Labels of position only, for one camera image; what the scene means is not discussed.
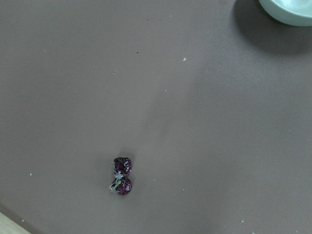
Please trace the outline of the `dark cherry pair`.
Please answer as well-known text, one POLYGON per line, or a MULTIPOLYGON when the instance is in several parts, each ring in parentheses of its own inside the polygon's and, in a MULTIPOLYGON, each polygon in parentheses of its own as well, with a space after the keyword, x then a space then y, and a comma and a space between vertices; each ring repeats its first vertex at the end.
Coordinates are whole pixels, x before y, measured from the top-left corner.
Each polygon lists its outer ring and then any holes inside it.
POLYGON ((114 159, 113 174, 115 179, 110 185, 110 191, 118 195, 127 195, 132 190, 132 181, 129 175, 132 170, 132 161, 128 157, 114 159))

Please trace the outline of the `mint green bowl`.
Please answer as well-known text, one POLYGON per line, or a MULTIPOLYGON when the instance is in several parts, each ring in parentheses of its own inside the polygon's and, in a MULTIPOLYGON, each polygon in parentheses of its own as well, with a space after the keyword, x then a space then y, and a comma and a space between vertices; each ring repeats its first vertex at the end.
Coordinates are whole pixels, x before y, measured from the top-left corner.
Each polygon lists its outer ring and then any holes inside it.
POLYGON ((291 26, 312 25, 311 0, 259 0, 260 5, 275 20, 291 26))

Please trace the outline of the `wooden cutting board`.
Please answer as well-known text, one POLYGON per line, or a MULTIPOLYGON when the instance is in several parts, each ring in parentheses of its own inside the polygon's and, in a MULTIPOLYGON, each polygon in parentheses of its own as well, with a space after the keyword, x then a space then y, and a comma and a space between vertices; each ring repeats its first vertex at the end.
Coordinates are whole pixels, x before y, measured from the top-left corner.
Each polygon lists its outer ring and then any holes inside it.
POLYGON ((1 213, 0 234, 31 234, 31 233, 1 213))

